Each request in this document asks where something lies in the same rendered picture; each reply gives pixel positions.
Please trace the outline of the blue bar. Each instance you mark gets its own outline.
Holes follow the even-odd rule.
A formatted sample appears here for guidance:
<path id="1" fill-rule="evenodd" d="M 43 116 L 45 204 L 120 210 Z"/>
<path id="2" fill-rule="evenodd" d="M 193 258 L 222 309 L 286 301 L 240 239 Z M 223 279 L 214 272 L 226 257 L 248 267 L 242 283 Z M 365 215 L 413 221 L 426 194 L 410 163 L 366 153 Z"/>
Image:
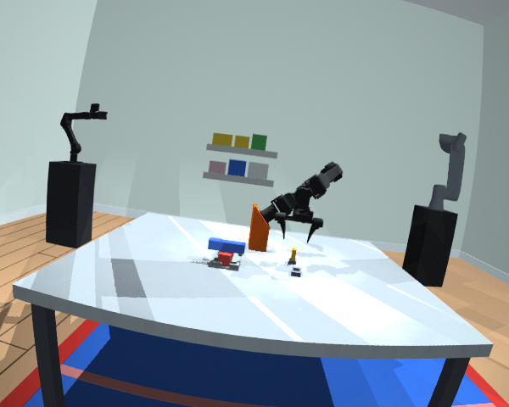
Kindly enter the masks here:
<path id="1" fill-rule="evenodd" d="M 245 244 L 241 242 L 216 239 L 210 237 L 208 249 L 236 253 L 236 254 L 244 254 Z"/>

